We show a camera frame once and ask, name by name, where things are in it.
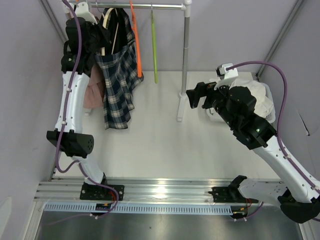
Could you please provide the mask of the navy plaid skirt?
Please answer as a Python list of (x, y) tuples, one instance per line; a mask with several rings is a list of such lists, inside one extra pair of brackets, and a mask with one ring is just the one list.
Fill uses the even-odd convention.
[(103, 118), (106, 129), (124, 130), (129, 127), (131, 111), (135, 109), (133, 92), (143, 82), (138, 77), (135, 33), (130, 18), (123, 8), (116, 8), (119, 20), (119, 51), (95, 55), (105, 83)]

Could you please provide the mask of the cream wooden hanger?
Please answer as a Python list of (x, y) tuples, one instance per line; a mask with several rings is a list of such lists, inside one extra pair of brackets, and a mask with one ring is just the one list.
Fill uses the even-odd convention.
[(101, 55), (113, 55), (119, 51), (119, 13), (116, 8), (108, 8), (105, 13), (102, 13), (100, 23), (102, 27), (109, 32), (110, 46), (101, 48)]

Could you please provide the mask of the pink skirt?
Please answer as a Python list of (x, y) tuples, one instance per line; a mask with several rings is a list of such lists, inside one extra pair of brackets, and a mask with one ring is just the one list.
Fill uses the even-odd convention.
[(101, 68), (95, 63), (91, 69), (89, 83), (84, 94), (83, 107), (95, 109), (104, 105), (105, 79)]

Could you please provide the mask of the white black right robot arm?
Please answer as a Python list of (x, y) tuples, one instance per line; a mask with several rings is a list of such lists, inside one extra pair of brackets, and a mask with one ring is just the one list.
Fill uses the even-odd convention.
[(285, 155), (277, 140), (277, 131), (254, 113), (256, 98), (247, 87), (215, 89), (216, 82), (199, 82), (186, 91), (191, 108), (205, 98), (202, 108), (214, 108), (229, 126), (235, 138), (260, 156), (280, 177), (277, 183), (257, 181), (238, 175), (224, 190), (213, 187), (210, 194), (218, 203), (262, 201), (280, 210), (292, 221), (302, 224), (320, 214), (319, 181), (302, 169), (294, 157)]

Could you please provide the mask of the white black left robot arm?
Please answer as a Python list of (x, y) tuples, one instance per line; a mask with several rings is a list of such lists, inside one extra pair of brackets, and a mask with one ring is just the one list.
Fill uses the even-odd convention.
[[(105, 174), (92, 154), (94, 137), (83, 133), (82, 114), (85, 92), (96, 63), (95, 55), (108, 42), (108, 34), (98, 24), (82, 17), (67, 20), (65, 30), (67, 41), (61, 59), (61, 105), (54, 130), (47, 131), (46, 138), (56, 148), (56, 169), (66, 173), (70, 166), (78, 165), (85, 183), (93, 185), (91, 194), (97, 200), (103, 200), (108, 196), (109, 188), (102, 184)], [(66, 169), (59, 166), (61, 153), (72, 160)]]

